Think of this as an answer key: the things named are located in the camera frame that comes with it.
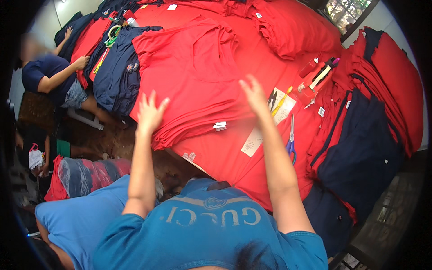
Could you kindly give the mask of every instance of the navy blue t-shirt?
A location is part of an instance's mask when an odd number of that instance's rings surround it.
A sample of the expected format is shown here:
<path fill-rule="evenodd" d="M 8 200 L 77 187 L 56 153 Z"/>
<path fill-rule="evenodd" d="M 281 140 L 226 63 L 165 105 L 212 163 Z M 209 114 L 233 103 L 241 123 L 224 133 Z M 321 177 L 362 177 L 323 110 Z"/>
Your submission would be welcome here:
<path fill-rule="evenodd" d="M 51 78 L 70 65 L 70 63 L 57 55 L 44 54 L 38 57 L 37 60 L 28 62 L 22 69 L 22 84 L 24 88 L 32 93 L 38 92 L 39 81 L 44 77 Z M 49 92 L 48 97 L 55 106 L 61 106 L 66 98 L 66 93 L 76 79 L 74 72 L 56 89 Z"/>

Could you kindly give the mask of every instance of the hand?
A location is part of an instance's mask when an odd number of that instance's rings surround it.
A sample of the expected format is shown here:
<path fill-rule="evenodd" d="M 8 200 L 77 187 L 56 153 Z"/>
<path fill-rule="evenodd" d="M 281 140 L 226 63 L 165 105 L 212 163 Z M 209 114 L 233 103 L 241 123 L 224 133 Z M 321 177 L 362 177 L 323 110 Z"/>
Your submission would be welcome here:
<path fill-rule="evenodd" d="M 249 79 L 251 86 L 249 86 L 249 84 L 242 79 L 239 80 L 238 83 L 246 94 L 246 99 L 248 100 L 251 110 L 256 114 L 259 119 L 270 115 L 270 111 L 267 105 L 267 97 L 264 94 L 263 87 L 258 82 L 258 80 L 251 74 L 246 75 L 246 78 Z"/>
<path fill-rule="evenodd" d="M 64 40 L 68 40 L 70 38 L 70 34 L 72 34 L 72 31 L 73 31 L 72 26 L 69 26 L 66 29 L 66 33 L 64 34 Z"/>
<path fill-rule="evenodd" d="M 87 64 L 90 61 L 90 56 L 81 56 L 78 58 L 73 64 L 75 65 L 77 70 L 83 70 L 84 67 L 87 66 Z"/>
<path fill-rule="evenodd" d="M 147 96 L 143 96 L 140 102 L 140 113 L 138 114 L 138 128 L 135 131 L 135 136 L 151 135 L 162 122 L 162 117 L 165 109 L 168 106 L 169 98 L 165 98 L 159 108 L 155 106 L 156 92 L 152 90 L 149 100 Z"/>
<path fill-rule="evenodd" d="M 42 165 L 42 167 L 41 167 L 42 177 L 48 176 L 48 174 L 49 174 L 48 165 L 49 165 L 48 163 L 45 163 L 44 165 Z"/>

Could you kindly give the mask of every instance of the leg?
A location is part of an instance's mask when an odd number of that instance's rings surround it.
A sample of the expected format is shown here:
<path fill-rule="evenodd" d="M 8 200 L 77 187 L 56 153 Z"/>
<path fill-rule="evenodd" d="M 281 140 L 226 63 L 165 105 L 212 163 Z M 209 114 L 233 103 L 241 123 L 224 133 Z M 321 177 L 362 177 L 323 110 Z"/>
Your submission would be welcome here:
<path fill-rule="evenodd" d="M 82 109 L 91 112 L 96 115 L 100 121 L 115 126 L 118 128 L 125 128 L 126 125 L 122 122 L 115 120 L 107 111 L 98 108 L 98 103 L 93 95 L 89 95 L 89 97 L 81 104 Z"/>
<path fill-rule="evenodd" d="M 73 159 L 79 158 L 80 156 L 83 156 L 86 159 L 91 159 L 92 157 L 98 157 L 102 159 L 102 154 L 98 153 L 97 151 L 94 151 L 87 147 L 80 147 L 71 145 L 70 146 L 70 157 Z"/>

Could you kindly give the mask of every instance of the scissors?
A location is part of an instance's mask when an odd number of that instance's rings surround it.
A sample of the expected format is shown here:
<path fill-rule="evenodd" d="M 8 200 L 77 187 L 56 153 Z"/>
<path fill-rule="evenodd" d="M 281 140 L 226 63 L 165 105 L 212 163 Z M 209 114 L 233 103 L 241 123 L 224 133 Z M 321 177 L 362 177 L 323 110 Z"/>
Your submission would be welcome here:
<path fill-rule="evenodd" d="M 93 70 L 94 74 L 98 73 L 99 68 L 101 67 L 102 63 L 104 62 L 104 57 L 107 54 L 108 48 L 105 50 L 104 54 L 102 55 L 101 60 L 99 61 L 99 63 L 96 65 L 95 69 Z"/>
<path fill-rule="evenodd" d="M 270 106 L 270 103 L 271 103 L 270 111 L 273 111 L 274 104 L 276 103 L 276 97 L 277 97 L 277 91 L 276 91 L 276 89 L 273 89 L 273 91 L 271 92 L 271 94 L 269 96 L 269 99 L 267 100 L 268 106 Z"/>
<path fill-rule="evenodd" d="M 291 133 L 289 134 L 289 140 L 285 148 L 288 151 L 289 158 L 291 158 L 291 153 L 294 153 L 294 159 L 292 160 L 292 164 L 294 165 L 297 158 L 297 153 L 294 149 L 294 114 L 291 115 Z"/>

